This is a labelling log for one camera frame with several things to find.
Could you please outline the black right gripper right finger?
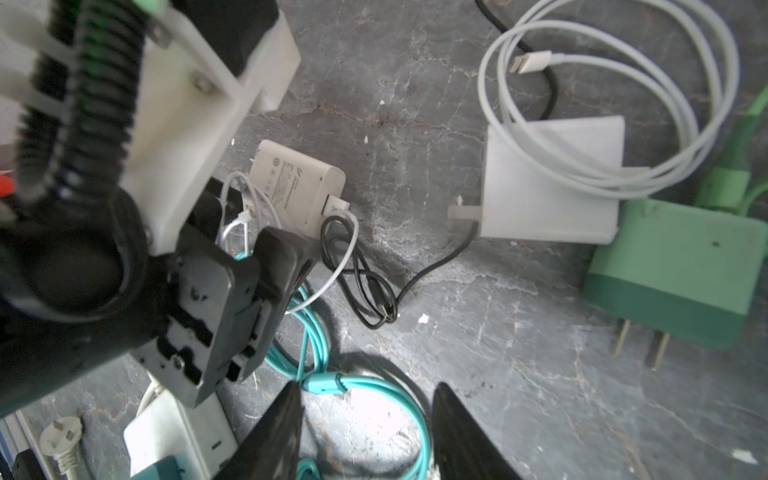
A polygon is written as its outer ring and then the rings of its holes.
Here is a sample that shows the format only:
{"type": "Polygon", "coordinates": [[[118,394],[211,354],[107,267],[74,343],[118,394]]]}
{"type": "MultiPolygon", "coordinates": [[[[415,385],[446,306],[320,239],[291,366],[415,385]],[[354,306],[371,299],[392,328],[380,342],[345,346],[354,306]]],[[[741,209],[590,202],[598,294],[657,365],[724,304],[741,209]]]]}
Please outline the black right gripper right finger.
{"type": "Polygon", "coordinates": [[[441,479],[522,479],[447,383],[437,385],[432,403],[434,458],[441,479]]]}

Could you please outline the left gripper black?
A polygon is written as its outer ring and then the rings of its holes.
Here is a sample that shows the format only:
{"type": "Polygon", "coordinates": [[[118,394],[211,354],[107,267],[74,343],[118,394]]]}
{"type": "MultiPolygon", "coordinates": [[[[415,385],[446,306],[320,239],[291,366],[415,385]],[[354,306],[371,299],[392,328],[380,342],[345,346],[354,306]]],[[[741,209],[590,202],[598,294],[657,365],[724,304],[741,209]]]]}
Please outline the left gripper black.
{"type": "Polygon", "coordinates": [[[167,329],[134,358],[182,404],[194,408],[229,377],[242,383],[264,362],[293,295],[320,260],[317,240],[267,227],[252,258],[217,246],[222,219],[242,205],[211,179],[165,261],[167,329]]]}

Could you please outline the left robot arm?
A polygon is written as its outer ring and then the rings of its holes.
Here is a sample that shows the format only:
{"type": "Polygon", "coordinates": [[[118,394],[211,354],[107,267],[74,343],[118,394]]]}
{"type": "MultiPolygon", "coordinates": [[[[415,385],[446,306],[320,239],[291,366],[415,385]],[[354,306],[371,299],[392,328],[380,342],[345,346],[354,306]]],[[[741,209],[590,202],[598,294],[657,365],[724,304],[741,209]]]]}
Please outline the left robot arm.
{"type": "Polygon", "coordinates": [[[152,19],[134,1],[52,5],[1,227],[3,414],[124,354],[192,407],[243,373],[260,264],[195,210],[253,97],[161,93],[152,19]]]}

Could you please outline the white multicolour power strip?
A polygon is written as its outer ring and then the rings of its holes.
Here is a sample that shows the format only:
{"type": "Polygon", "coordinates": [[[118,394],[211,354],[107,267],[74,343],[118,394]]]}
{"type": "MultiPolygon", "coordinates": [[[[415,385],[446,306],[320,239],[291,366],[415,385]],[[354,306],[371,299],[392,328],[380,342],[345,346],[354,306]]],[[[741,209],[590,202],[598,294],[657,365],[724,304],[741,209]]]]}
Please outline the white multicolour power strip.
{"type": "Polygon", "coordinates": [[[130,477],[158,460],[176,458],[182,479],[212,479],[237,451],[217,395],[190,408],[152,379],[123,433],[130,477]]]}

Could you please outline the teal charger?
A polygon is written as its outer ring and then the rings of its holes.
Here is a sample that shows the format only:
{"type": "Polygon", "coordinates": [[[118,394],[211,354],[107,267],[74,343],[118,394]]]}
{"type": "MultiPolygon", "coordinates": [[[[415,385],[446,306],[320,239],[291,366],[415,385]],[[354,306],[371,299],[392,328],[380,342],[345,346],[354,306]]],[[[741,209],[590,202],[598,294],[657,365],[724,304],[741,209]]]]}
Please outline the teal charger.
{"type": "Polygon", "coordinates": [[[130,480],[182,480],[176,458],[166,456],[132,475],[130,480]]]}

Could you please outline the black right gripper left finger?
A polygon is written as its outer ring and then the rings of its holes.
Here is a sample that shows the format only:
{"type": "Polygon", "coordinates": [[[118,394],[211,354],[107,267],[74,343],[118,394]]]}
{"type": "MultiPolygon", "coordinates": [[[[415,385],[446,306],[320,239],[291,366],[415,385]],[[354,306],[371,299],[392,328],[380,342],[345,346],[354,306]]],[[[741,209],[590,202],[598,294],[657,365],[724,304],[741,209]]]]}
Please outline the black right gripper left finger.
{"type": "Polygon", "coordinates": [[[296,479],[304,409],[289,381],[215,479],[296,479]]]}

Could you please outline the beige labelled charger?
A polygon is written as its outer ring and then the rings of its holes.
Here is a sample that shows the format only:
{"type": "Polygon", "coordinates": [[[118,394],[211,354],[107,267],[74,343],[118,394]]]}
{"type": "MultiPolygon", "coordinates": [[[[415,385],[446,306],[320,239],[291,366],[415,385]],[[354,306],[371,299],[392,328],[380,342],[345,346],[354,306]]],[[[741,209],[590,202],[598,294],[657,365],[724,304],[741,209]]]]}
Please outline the beige labelled charger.
{"type": "Polygon", "coordinates": [[[249,178],[275,207],[283,230],[305,238],[320,238],[331,208],[341,200],[346,174],[338,167],[270,140],[262,141],[249,178]]]}

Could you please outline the white charger with label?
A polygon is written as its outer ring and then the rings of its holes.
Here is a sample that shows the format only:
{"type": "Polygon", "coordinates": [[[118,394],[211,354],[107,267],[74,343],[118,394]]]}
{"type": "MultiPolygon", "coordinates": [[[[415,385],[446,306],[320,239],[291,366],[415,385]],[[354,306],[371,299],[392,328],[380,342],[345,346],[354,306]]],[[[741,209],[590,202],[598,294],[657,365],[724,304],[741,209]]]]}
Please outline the white charger with label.
{"type": "MultiPolygon", "coordinates": [[[[534,121],[529,126],[594,167],[616,173],[623,163],[621,116],[534,121]]],[[[619,201],[548,178],[489,126],[483,150],[481,202],[451,206],[451,220],[477,221],[484,238],[606,245],[618,231],[619,201]]]]}

